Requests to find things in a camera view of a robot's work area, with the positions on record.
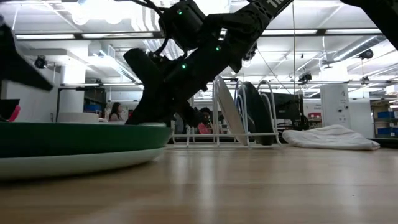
white cloth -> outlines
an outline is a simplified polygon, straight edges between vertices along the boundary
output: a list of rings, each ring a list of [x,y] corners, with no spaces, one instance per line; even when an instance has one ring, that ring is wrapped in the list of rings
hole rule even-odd
[[[295,147],[368,151],[380,148],[380,144],[341,125],[331,125],[308,131],[284,131],[282,136],[285,141]]]

blue storage bin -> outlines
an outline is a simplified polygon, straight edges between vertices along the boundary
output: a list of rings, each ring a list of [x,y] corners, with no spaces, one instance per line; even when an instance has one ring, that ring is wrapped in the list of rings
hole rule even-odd
[[[377,118],[394,118],[394,112],[388,112],[388,111],[378,112]]]
[[[85,111],[98,111],[101,110],[101,105],[85,105]]]
[[[378,128],[377,134],[388,134],[395,133],[398,135],[398,128]]]

wooden table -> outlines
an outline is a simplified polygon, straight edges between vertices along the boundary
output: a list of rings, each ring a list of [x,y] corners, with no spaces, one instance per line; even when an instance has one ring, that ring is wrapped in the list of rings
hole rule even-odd
[[[398,151],[168,150],[95,175],[0,183],[0,223],[397,223]]]

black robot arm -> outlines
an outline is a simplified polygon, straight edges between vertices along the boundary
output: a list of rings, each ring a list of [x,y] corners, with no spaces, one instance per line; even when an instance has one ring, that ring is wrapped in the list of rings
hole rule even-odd
[[[191,108],[187,100],[199,90],[206,91],[207,83],[226,67],[237,73],[242,67],[242,58],[252,51],[269,23],[292,1],[250,1],[235,13],[207,17],[192,0],[180,1],[165,9],[163,22],[167,37],[184,52],[196,50],[187,58],[163,63],[139,49],[126,53],[124,58],[144,85],[142,100],[126,124],[165,121],[178,113],[187,124],[196,126],[201,114]],[[398,22],[396,1],[342,1],[362,8],[398,48],[398,32],[393,25]],[[227,30],[223,40],[219,39],[221,29]]]

woman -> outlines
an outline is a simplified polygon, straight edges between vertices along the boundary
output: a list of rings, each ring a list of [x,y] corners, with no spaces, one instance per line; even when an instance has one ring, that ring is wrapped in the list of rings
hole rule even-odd
[[[213,132],[213,127],[210,121],[211,110],[207,107],[204,107],[200,109],[200,112],[203,115],[203,120],[197,127],[199,134],[211,134]]]
[[[110,122],[112,121],[123,121],[122,118],[120,117],[120,113],[122,112],[122,105],[119,102],[115,102],[112,105],[112,110],[111,113],[109,114],[109,120]]]

